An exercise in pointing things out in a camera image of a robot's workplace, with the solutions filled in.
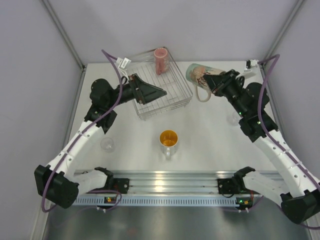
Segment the cream floral mug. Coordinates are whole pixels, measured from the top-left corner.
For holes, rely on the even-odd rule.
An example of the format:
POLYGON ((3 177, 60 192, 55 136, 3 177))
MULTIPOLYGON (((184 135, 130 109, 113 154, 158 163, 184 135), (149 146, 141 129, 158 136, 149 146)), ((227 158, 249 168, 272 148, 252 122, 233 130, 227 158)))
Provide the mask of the cream floral mug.
POLYGON ((187 81, 193 84, 196 99, 201 103, 205 103, 210 100, 212 93, 204 79, 204 75, 218 76, 224 73, 226 73, 224 70, 218 68, 192 63, 186 70, 185 78, 187 81), (207 97, 205 99, 201 99, 199 97, 198 88, 202 88, 207 92, 207 97))

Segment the pink patterned mug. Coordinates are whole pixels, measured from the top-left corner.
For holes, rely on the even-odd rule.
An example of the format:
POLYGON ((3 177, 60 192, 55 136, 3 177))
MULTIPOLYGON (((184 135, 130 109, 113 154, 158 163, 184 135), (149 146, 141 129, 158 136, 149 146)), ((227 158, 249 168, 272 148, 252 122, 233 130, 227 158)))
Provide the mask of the pink patterned mug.
POLYGON ((157 75, 161 75, 168 70, 169 65, 169 53, 164 47, 157 48, 153 52, 155 61, 155 72, 157 75))

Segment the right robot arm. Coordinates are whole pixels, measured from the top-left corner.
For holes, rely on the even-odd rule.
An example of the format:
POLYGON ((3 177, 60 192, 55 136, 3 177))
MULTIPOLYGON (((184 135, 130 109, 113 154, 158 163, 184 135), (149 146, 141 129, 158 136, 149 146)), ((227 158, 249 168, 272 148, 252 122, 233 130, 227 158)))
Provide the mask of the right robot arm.
POLYGON ((264 83, 244 87, 244 77, 230 70, 219 75, 204 74, 211 93, 225 97, 240 116, 239 126, 250 141, 269 159, 280 174, 285 188, 252 167, 236 171, 232 191, 257 192, 276 203, 293 223, 301 224, 320 212, 320 181, 313 176, 285 144, 285 140, 264 107, 269 97, 264 83))

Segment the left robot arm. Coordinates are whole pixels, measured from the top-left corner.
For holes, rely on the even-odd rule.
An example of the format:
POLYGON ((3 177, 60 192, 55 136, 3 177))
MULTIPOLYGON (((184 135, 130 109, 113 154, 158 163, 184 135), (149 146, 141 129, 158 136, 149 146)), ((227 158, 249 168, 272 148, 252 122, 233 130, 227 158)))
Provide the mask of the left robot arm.
POLYGON ((67 209, 80 195, 99 190, 115 192, 111 171, 96 167, 88 173, 76 175, 78 166, 111 128, 117 117, 115 107, 132 100, 146 105, 167 95, 164 89, 143 81, 137 74, 130 75, 127 83, 121 82, 116 88, 106 79, 99 78, 90 89, 91 106, 75 135, 53 160, 46 166, 39 165, 34 171, 42 204, 49 200, 67 209))

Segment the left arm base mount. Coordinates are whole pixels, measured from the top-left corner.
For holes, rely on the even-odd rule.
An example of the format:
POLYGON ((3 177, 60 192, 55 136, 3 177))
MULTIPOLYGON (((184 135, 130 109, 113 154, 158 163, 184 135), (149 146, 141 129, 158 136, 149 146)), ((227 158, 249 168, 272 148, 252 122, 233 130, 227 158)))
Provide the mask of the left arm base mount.
POLYGON ((129 178, 118 178, 111 177, 110 180, 107 180, 105 186, 101 188, 96 188, 89 191, 90 194, 93 193, 115 193, 119 192, 121 194, 127 194, 130 186, 129 178))

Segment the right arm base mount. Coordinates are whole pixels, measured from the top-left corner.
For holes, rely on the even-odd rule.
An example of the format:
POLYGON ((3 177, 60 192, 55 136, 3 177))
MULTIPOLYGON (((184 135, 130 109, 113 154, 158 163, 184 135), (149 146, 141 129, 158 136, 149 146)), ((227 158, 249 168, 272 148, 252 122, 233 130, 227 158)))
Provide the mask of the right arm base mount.
POLYGON ((250 190, 245 187, 243 178, 248 173, 255 171, 254 168, 247 166, 236 171, 230 178, 218 178, 218 193, 226 198, 231 198, 236 194, 248 194, 250 190))

